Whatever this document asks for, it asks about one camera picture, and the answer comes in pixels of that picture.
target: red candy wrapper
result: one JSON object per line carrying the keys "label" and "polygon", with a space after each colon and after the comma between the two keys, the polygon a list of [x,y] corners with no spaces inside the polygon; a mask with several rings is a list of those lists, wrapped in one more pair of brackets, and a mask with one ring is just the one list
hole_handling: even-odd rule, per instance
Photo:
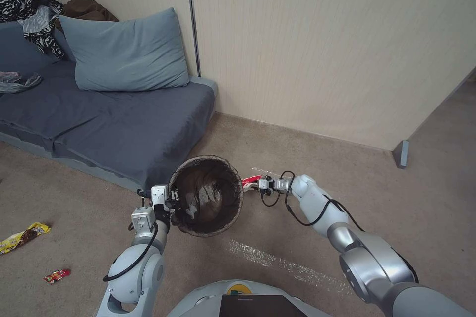
{"label": "red candy wrapper", "polygon": [[70,269],[57,270],[57,271],[51,273],[50,275],[43,277],[43,280],[45,280],[46,282],[53,285],[56,281],[59,281],[63,277],[70,276],[70,275],[71,275],[71,270]]}

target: sofa base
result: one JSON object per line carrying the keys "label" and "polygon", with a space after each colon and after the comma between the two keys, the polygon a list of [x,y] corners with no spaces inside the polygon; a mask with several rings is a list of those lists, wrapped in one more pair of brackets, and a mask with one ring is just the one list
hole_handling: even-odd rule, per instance
{"label": "sofa base", "polygon": [[6,135],[2,132],[0,132],[0,141],[4,141],[7,144],[10,144],[12,146],[15,146],[19,149],[28,151],[34,155],[41,156],[47,159],[51,159],[53,161],[65,164],[68,167],[71,167],[75,170],[90,174],[91,176],[95,176],[98,178],[101,178],[105,181],[114,183],[118,186],[124,187],[130,191],[136,192],[137,188],[140,187],[140,185],[137,182],[131,181],[128,178],[125,177],[119,177],[116,174],[103,170],[99,167],[90,167],[86,165],[83,162],[77,161],[72,158],[56,158],[52,157],[51,153],[46,151],[44,148],[31,144],[29,142],[21,141],[17,137],[13,137],[10,135]]}

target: black cable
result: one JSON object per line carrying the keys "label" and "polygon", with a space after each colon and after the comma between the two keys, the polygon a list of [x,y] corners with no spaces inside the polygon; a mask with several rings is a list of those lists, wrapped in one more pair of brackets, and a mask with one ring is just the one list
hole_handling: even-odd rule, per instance
{"label": "black cable", "polygon": [[[301,225],[304,225],[304,226],[312,226],[314,225],[315,223],[317,223],[321,218],[322,216],[326,213],[326,209],[327,207],[332,203],[333,205],[335,205],[337,207],[337,209],[339,209],[340,211],[345,211],[347,213],[347,215],[349,216],[349,218],[351,219],[351,221],[356,225],[356,227],[362,231],[362,232],[365,232],[364,229],[362,229],[362,227],[357,223],[357,221],[354,219],[354,217],[352,216],[352,214],[347,210],[347,208],[342,204],[340,203],[339,201],[336,201],[335,199],[332,199],[332,198],[329,198],[328,196],[326,195],[323,195],[325,198],[327,198],[327,202],[326,204],[324,205],[324,208],[322,209],[321,213],[319,214],[319,216],[314,220],[312,221],[311,223],[304,223],[303,221],[301,221],[297,216],[296,214],[293,212],[293,209],[291,208],[291,206],[288,204],[288,195],[289,195],[289,192],[291,190],[291,185],[294,181],[294,173],[292,173],[291,171],[284,171],[282,174],[281,174],[281,178],[283,178],[283,175],[288,172],[290,174],[293,175],[293,178],[291,179],[291,182],[289,183],[289,187],[288,187],[288,190],[286,191],[286,196],[284,198],[284,204],[286,206],[286,209],[289,211],[289,213],[291,213],[291,215],[294,217],[294,219],[296,219]],[[272,204],[272,205],[267,205],[266,203],[264,203],[264,200],[263,200],[263,197],[261,196],[261,200],[263,201],[264,205],[267,206],[267,207],[272,207],[274,206],[277,202],[278,202],[278,199],[279,199],[279,196],[280,196],[280,193],[278,192],[278,198],[276,199],[276,201]],[[413,268],[413,266],[410,265],[410,263],[407,261],[407,259],[405,259],[403,256],[401,256],[395,249],[392,248],[392,250],[404,261],[405,265],[407,265],[408,269],[410,270],[410,272],[413,274],[413,278],[415,280],[415,283],[419,283],[419,278],[418,278],[418,275],[417,275],[417,272],[415,271],[415,269]]]}
{"label": "black cable", "polygon": [[[291,181],[289,182],[288,190],[286,191],[286,197],[287,197],[288,194],[289,194],[289,192],[290,192],[290,190],[291,190],[291,185],[293,184],[295,175],[294,175],[294,173],[291,172],[291,171],[284,171],[283,173],[281,173],[281,177],[279,177],[279,179],[283,179],[283,176],[284,176],[285,173],[290,173],[291,175],[293,175],[292,178],[291,178]],[[281,193],[278,192],[278,197],[276,198],[276,200],[274,201],[274,203],[273,203],[273,204],[270,204],[270,205],[268,205],[268,204],[266,204],[266,203],[264,202],[263,196],[261,196],[261,201],[263,202],[263,204],[264,204],[265,206],[267,206],[267,207],[272,207],[272,206],[274,206],[274,205],[278,202],[280,196],[281,196]]]}
{"label": "black cable", "polygon": [[144,249],[144,251],[142,252],[141,255],[139,255],[139,257],[137,258],[136,261],[134,261],[128,268],[126,268],[125,270],[121,271],[120,273],[117,273],[116,275],[113,275],[113,276],[104,276],[103,277],[103,281],[104,282],[108,282],[108,281],[112,281],[112,280],[115,280],[117,278],[120,278],[121,276],[127,274],[129,271],[131,271],[141,260],[142,258],[147,254],[147,252],[149,251],[149,248],[152,246],[152,243],[154,242],[154,239],[155,239],[155,236],[157,235],[157,231],[159,230],[159,227],[157,226],[157,223],[154,222],[154,234],[152,234],[152,238],[150,239],[149,243],[147,244],[147,247]]}

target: zebra print clothing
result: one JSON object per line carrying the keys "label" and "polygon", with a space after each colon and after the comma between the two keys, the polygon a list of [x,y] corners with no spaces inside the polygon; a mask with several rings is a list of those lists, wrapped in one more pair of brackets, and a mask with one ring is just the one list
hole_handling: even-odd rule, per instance
{"label": "zebra print clothing", "polygon": [[37,45],[42,53],[50,50],[62,59],[65,54],[53,37],[53,21],[63,11],[56,0],[1,0],[0,22],[18,21],[23,37]]}

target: brown cloth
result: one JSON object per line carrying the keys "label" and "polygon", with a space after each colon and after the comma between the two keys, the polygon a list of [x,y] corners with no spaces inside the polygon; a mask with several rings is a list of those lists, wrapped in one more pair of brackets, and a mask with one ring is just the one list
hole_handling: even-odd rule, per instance
{"label": "brown cloth", "polygon": [[[67,17],[94,21],[119,21],[105,7],[94,0],[70,0],[61,13]],[[55,27],[63,32],[59,19],[55,20]]]}

